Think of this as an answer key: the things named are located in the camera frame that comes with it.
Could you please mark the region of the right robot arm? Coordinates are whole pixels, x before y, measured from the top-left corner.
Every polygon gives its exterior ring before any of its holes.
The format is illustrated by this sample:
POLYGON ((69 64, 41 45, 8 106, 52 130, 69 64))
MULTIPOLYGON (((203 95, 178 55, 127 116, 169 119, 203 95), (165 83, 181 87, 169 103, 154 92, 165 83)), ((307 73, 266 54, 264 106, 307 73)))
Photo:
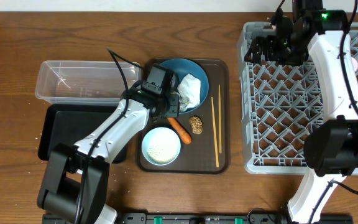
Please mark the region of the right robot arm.
POLYGON ((311 58, 323 97, 323 125, 303 146, 308 171, 277 223, 316 223, 336 187, 358 168, 358 84, 349 35, 353 19, 321 1, 294 1, 293 15, 278 8, 274 35, 256 37, 244 60, 300 65, 311 58))

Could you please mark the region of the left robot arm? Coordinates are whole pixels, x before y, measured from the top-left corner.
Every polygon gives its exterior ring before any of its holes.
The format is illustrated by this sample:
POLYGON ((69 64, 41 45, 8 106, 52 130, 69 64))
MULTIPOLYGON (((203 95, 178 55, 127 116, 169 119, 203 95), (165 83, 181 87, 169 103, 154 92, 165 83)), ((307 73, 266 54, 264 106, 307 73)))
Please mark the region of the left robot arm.
POLYGON ((47 168, 37 206, 69 223, 115 223, 118 212, 105 203, 110 165, 150 118, 178 116, 178 84, 173 70, 155 64, 146 80, 126 87, 114 112, 87 137, 39 151, 47 168))

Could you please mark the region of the pink plastic cup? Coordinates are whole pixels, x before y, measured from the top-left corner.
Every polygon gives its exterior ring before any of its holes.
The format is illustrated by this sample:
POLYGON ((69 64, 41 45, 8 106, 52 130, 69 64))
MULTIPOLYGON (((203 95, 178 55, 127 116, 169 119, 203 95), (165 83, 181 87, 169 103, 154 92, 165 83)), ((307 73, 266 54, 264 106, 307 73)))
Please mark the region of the pink plastic cup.
POLYGON ((351 60, 352 60, 354 71, 356 72, 358 70, 358 61, 354 57, 352 57, 351 60))

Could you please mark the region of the yellow foil snack wrapper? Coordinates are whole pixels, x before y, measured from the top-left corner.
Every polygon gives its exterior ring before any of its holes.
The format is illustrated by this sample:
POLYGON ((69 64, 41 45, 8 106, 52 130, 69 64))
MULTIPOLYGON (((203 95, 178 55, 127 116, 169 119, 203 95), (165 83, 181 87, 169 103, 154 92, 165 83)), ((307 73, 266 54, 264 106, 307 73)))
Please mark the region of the yellow foil snack wrapper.
POLYGON ((181 96, 178 92, 175 91, 173 91, 172 94, 178 97, 179 113, 185 112, 190 104, 190 99, 186 96, 181 96))

